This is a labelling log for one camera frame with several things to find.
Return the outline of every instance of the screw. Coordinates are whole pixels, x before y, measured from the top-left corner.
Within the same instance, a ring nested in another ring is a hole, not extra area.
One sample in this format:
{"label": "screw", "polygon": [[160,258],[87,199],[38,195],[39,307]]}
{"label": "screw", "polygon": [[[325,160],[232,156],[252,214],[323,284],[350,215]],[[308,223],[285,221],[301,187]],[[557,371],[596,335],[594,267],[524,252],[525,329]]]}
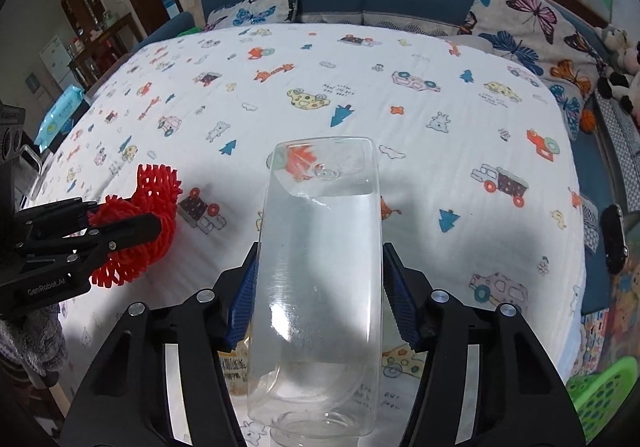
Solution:
{"label": "screw", "polygon": [[140,315],[145,311],[145,305],[141,302],[135,302],[129,306],[129,310],[127,311],[129,312],[130,316],[135,317],[136,315]]}
{"label": "screw", "polygon": [[449,294],[444,290],[434,290],[431,292],[431,299],[435,302],[447,302],[449,300]]}
{"label": "screw", "polygon": [[513,317],[518,313],[518,310],[516,310],[516,307],[511,304],[503,304],[500,306],[500,313],[507,317]]}
{"label": "screw", "polygon": [[196,299],[200,302],[209,302],[212,301],[215,296],[216,294],[214,294],[213,291],[206,289],[200,290],[196,296]]}

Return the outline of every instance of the green cloth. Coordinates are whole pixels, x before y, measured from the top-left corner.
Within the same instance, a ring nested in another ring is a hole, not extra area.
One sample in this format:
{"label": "green cloth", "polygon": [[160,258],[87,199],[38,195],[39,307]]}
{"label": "green cloth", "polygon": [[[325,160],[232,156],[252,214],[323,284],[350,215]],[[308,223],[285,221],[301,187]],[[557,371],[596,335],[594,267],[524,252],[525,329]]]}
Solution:
{"label": "green cloth", "polygon": [[194,26],[193,28],[190,28],[189,30],[185,30],[184,32],[181,32],[180,34],[178,34],[177,37],[190,36],[191,34],[199,34],[200,32],[202,32],[202,29],[198,28],[197,26]]}

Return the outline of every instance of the blue gripper pad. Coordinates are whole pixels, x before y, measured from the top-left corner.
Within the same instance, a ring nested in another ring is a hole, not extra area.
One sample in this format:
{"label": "blue gripper pad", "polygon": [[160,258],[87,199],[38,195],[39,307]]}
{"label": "blue gripper pad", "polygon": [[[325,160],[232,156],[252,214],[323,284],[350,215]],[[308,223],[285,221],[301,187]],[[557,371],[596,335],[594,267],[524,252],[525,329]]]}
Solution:
{"label": "blue gripper pad", "polygon": [[256,255],[244,271],[244,276],[231,302],[228,313],[225,343],[232,350],[244,339],[246,330],[251,321],[254,310],[256,273],[258,272],[258,260]]}
{"label": "blue gripper pad", "polygon": [[382,249],[382,265],[383,286],[396,319],[396,326],[402,340],[415,350],[420,342],[418,309],[402,276],[405,268],[389,243],[385,243]]}

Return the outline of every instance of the blue wet wipes package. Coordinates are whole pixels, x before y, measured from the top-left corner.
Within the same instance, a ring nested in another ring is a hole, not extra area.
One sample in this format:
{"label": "blue wet wipes package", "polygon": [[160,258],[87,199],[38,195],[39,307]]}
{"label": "blue wet wipes package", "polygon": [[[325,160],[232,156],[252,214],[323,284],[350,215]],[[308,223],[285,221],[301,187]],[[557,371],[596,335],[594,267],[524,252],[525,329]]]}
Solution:
{"label": "blue wet wipes package", "polygon": [[34,141],[34,144],[40,147],[41,153],[49,147],[49,144],[59,132],[66,135],[71,131],[73,127],[71,115],[78,109],[82,98],[82,90],[77,86],[70,85],[60,95],[56,103],[51,106],[40,125],[38,136]]}

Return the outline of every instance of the green basket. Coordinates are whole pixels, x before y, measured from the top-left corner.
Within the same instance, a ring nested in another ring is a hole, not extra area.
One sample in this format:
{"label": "green basket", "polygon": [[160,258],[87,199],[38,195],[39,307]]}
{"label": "green basket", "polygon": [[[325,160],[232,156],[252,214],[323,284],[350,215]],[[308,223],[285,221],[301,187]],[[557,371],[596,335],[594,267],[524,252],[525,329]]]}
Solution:
{"label": "green basket", "polygon": [[638,379],[638,361],[623,357],[601,375],[573,377],[567,382],[587,443],[602,430],[625,401]]}

